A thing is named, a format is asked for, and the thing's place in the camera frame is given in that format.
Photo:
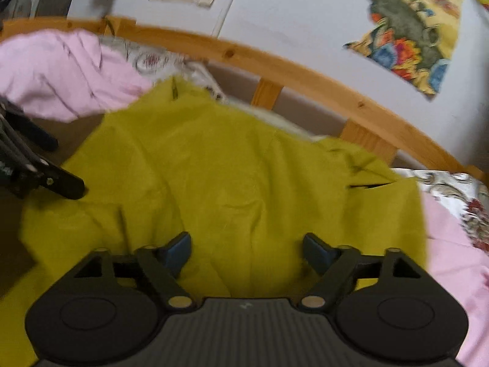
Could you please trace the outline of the wooden bed frame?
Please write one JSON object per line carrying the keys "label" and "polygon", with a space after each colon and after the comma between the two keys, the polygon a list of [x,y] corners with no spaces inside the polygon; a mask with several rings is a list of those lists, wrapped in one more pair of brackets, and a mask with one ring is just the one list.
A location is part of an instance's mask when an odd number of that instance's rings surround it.
{"label": "wooden bed frame", "polygon": [[282,89],[289,88],[346,118],[341,138],[364,147],[387,164],[392,164],[396,154],[402,151],[427,169],[464,172],[477,180],[488,181],[487,173],[474,165],[464,166],[425,133],[373,99],[303,65],[250,46],[222,41],[213,36],[140,26],[134,19],[112,16],[98,20],[64,17],[7,20],[2,25],[1,39],[42,29],[63,32],[85,29],[96,34],[163,47],[198,61],[216,61],[245,70],[259,77],[251,102],[254,106],[271,110]]}

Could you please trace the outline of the landscape drawing poster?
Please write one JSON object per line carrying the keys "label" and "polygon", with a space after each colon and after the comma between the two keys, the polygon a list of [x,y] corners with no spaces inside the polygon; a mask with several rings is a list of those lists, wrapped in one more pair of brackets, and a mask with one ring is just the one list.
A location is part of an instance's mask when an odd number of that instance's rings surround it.
{"label": "landscape drawing poster", "polygon": [[345,48],[435,97],[458,41],[463,0],[370,0],[373,30]]}

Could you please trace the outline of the pink bed sheet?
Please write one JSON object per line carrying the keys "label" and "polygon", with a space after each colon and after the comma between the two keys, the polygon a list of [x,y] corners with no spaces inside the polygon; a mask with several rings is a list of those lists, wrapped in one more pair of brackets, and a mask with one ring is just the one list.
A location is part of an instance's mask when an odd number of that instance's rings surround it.
{"label": "pink bed sheet", "polygon": [[[27,115],[65,129],[63,165],[105,115],[128,109],[158,84],[142,77],[127,58],[100,43],[100,36],[78,30],[44,30],[15,36],[1,45],[1,94]],[[217,102],[211,92],[206,92]],[[433,196],[419,193],[426,232],[424,265],[465,308],[469,318],[458,360],[467,366],[488,363],[488,240],[481,249],[457,241],[458,222]],[[20,232],[13,204],[1,199],[1,233]]]}

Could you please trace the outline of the beige olive brown hooded jacket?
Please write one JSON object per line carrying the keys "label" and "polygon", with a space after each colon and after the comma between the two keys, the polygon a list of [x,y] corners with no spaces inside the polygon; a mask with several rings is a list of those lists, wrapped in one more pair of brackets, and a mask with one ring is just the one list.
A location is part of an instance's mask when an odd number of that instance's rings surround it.
{"label": "beige olive brown hooded jacket", "polygon": [[302,240],[365,254],[402,249],[424,265],[419,188],[339,138],[311,141],[215,101],[182,78],[105,115],[65,169],[88,187],[78,201],[46,189],[22,209],[32,269],[1,299],[1,363],[36,356],[29,306],[88,252],[125,254],[187,231],[181,285],[195,298],[298,298],[313,283]]}

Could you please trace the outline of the floral patterned quilt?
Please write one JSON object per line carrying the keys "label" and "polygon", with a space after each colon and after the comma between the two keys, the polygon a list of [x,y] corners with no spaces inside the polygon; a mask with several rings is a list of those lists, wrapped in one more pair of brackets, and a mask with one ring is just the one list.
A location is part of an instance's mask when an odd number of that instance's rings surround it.
{"label": "floral patterned quilt", "polygon": [[[160,47],[140,45],[125,41],[122,38],[101,36],[100,43],[116,50],[134,66],[142,77],[156,83],[171,75],[181,75],[192,83],[209,90],[216,100],[232,105],[256,118],[310,141],[323,140],[324,136],[314,135],[304,127],[283,118],[277,113],[267,113],[262,108],[252,108],[248,104],[226,95],[220,85],[204,64],[164,50]],[[472,245],[481,249],[488,240],[488,190],[481,181],[465,174],[450,174],[444,171],[416,170],[395,167],[394,172],[403,177],[414,177],[419,188],[433,196],[439,204],[447,209],[458,222],[457,232],[464,233],[466,239],[458,237],[461,244]]]}

